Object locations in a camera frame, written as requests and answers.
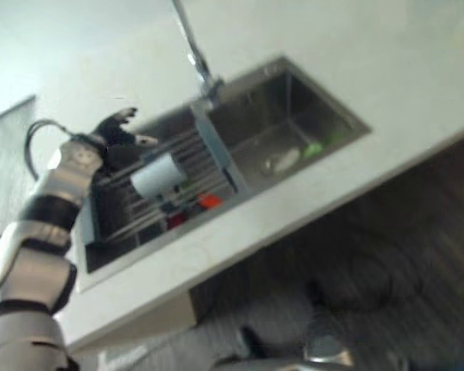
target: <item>black cable on floor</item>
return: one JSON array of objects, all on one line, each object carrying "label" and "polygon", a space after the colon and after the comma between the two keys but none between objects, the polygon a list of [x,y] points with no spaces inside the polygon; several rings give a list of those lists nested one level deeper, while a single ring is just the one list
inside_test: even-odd
[{"label": "black cable on floor", "polygon": [[418,265],[414,262],[414,260],[409,257],[404,251],[398,246],[395,241],[393,241],[390,237],[383,235],[382,233],[378,233],[377,231],[371,230],[366,228],[365,226],[361,226],[359,224],[351,223],[348,221],[344,221],[343,226],[346,228],[351,229],[353,232],[359,233],[364,236],[368,236],[374,238],[375,240],[379,240],[389,246],[394,247],[399,251],[406,258],[409,264],[413,267],[413,270],[416,273],[416,277],[418,278],[417,284],[413,287],[413,293],[407,295],[406,297],[399,298],[395,295],[395,279],[390,273],[390,268],[388,265],[383,262],[376,254],[369,254],[362,251],[354,252],[353,255],[349,259],[349,273],[356,279],[354,269],[356,266],[356,262],[359,259],[365,259],[369,262],[372,262],[375,266],[378,266],[382,271],[387,272],[387,284],[385,285],[384,289],[380,291],[377,295],[372,297],[372,300],[375,305],[365,305],[362,301],[367,301],[368,298],[361,298],[361,300],[354,300],[354,301],[342,301],[341,303],[334,303],[331,302],[327,297],[329,295],[323,295],[323,304],[333,312],[359,312],[359,313],[371,313],[380,311],[385,308],[387,305],[394,304],[394,305],[401,305],[407,301],[410,301],[418,296],[420,296],[424,290],[425,283],[421,274],[419,273]]}]

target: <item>faucet spout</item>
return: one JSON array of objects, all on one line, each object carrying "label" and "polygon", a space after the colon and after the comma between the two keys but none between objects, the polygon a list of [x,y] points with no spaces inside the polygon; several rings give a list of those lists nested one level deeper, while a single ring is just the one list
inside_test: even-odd
[{"label": "faucet spout", "polygon": [[183,7],[181,0],[172,0],[172,4],[177,14],[177,21],[179,23],[181,32],[184,39],[189,44],[189,52],[187,58],[194,66],[198,76],[200,85],[200,92],[204,97],[213,97],[217,92],[217,88],[222,84],[220,79],[216,80],[208,69],[208,64],[197,46],[196,38],[194,37],[193,30],[189,24],[186,10]]}]

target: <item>white countertop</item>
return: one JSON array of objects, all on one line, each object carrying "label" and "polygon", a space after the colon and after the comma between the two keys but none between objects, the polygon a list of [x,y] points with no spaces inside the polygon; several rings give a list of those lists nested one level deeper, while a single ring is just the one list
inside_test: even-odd
[{"label": "white countertop", "polygon": [[[372,132],[75,294],[59,316],[73,349],[464,135],[464,1],[201,0],[189,17],[225,80],[285,54]],[[74,129],[128,104],[154,117],[195,90],[183,50],[175,23],[163,19],[49,80],[38,115]],[[56,146],[48,141],[39,145],[45,154]]]}]

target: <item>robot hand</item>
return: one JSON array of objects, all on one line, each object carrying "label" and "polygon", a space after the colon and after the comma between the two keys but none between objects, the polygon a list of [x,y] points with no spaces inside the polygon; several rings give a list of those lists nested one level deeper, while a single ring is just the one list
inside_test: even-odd
[{"label": "robot hand", "polygon": [[76,280],[65,258],[70,231],[94,174],[112,145],[155,145],[124,131],[135,115],[127,108],[91,134],[75,134],[39,179],[17,220],[0,239],[0,370],[77,369],[67,356],[53,315],[68,302]]}]

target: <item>stainless steel sink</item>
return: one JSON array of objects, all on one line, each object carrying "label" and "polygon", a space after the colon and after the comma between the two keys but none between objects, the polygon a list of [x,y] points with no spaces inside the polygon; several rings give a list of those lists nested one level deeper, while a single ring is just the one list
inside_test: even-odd
[{"label": "stainless steel sink", "polygon": [[[75,236],[81,290],[367,132],[286,58],[223,85],[213,101],[190,102],[148,123],[141,133],[159,138],[160,146],[113,148],[113,174],[101,173],[93,184]],[[189,181],[157,199],[141,198],[129,175],[167,152]],[[203,207],[203,195],[220,202]]]}]

